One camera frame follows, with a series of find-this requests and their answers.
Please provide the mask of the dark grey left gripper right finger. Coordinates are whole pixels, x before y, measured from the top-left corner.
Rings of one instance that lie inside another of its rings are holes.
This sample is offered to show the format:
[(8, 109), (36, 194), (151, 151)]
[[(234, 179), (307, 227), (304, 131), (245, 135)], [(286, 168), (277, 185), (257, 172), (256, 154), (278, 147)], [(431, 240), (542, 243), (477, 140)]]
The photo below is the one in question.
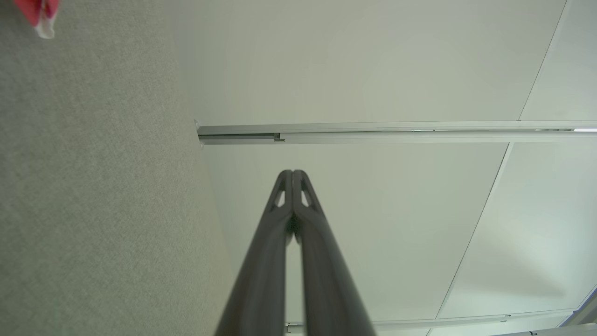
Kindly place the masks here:
[(295, 170), (292, 183), (296, 238), (301, 246), (305, 333), (308, 336), (375, 335), (307, 173)]

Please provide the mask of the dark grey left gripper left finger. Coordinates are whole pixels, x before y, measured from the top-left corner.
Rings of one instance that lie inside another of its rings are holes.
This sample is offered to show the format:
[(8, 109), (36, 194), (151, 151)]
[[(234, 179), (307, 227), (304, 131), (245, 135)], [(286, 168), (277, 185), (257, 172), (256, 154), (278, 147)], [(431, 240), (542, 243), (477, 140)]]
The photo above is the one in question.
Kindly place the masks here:
[(285, 332), (285, 261), (292, 217), (292, 171), (278, 174), (216, 336), (281, 336)]

